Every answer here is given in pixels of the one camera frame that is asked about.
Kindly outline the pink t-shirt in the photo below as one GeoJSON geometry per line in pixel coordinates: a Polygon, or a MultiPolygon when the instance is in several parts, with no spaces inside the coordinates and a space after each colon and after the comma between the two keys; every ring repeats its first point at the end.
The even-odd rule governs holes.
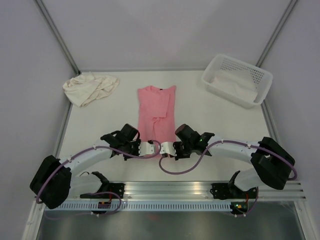
{"type": "Polygon", "coordinates": [[[138,131],[142,142],[175,142],[175,85],[158,88],[152,85],[137,90],[139,102],[138,131]]]}

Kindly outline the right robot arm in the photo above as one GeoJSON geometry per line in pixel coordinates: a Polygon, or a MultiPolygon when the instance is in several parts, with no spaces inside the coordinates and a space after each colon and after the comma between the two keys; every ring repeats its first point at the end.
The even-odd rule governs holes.
{"type": "Polygon", "coordinates": [[[177,160],[196,153],[201,157],[226,157],[251,164],[250,169],[238,170],[229,180],[228,192],[235,198],[263,185],[283,190],[287,181],[298,177],[296,161],[273,138],[264,137],[260,141],[227,139],[211,132],[199,134],[187,124],[178,127],[175,135],[179,138],[174,143],[177,160]]]}

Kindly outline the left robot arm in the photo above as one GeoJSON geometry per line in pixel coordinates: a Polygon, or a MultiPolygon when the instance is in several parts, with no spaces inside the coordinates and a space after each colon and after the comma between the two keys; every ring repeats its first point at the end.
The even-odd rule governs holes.
{"type": "Polygon", "coordinates": [[[127,123],[121,130],[101,136],[92,146],[74,155],[62,158],[47,156],[29,185],[36,195],[36,203],[55,209],[75,192],[75,185],[81,185],[80,196],[93,193],[98,198],[106,197],[109,181],[100,173],[90,173],[84,180],[78,174],[116,155],[137,158],[140,143],[139,131],[127,123]]]}

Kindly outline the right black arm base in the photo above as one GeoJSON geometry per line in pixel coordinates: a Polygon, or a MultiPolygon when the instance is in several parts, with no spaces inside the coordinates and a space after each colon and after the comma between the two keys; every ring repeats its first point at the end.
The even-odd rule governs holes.
{"type": "Polygon", "coordinates": [[[235,179],[240,171],[236,171],[228,183],[212,183],[209,192],[214,199],[218,200],[247,200],[255,199],[258,196],[257,188],[253,187],[247,191],[240,190],[235,185],[235,179]]]}

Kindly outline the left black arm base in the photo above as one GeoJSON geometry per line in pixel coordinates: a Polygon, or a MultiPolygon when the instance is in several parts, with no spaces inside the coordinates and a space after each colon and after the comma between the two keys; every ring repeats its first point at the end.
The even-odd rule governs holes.
{"type": "Polygon", "coordinates": [[[89,176],[95,176],[95,178],[98,179],[99,188],[93,193],[85,192],[81,194],[81,199],[117,199],[114,194],[123,199],[125,193],[124,183],[110,182],[102,173],[98,171],[91,172],[89,176]]]}

